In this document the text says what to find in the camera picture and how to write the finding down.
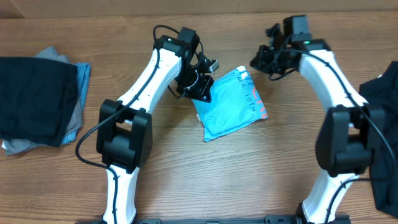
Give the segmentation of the light blue printed t-shirt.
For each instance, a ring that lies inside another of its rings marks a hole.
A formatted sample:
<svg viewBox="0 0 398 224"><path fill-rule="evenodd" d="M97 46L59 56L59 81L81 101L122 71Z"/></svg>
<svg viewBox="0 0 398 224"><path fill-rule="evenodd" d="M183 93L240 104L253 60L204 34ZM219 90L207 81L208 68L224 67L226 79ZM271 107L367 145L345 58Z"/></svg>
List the light blue printed t-shirt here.
<svg viewBox="0 0 398 224"><path fill-rule="evenodd" d="M193 100L206 142L268 118L254 81L243 65L217 79L210 93L209 103Z"/></svg>

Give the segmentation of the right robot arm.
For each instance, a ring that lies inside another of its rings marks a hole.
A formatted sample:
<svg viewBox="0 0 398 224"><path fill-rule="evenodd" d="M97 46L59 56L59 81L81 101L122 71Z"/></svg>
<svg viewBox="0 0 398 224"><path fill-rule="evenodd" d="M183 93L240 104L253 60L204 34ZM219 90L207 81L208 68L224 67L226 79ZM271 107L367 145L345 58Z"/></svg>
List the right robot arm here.
<svg viewBox="0 0 398 224"><path fill-rule="evenodd" d="M266 223L350 223L336 210L350 186L377 158L385 142L385 114L371 106L346 79L323 39L313 39L305 15L290 16L266 29L269 45L260 45L250 66L284 78L299 72L318 96L325 119L315 143L320 171L295 215L268 215Z"/></svg>

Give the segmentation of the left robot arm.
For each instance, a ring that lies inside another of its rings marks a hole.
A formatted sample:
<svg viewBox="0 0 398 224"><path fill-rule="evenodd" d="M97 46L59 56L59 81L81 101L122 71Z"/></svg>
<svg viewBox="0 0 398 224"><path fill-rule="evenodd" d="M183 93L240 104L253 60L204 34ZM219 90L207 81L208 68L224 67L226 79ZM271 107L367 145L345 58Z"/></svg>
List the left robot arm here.
<svg viewBox="0 0 398 224"><path fill-rule="evenodd" d="M134 223L137 176L153 145L152 114L172 81L179 97L211 101L211 73L219 65L206 58L195 30L183 27L177 37L154 39L149 63L118 100L105 100L99 111L96 150L108 178L108 199L100 223Z"/></svg>

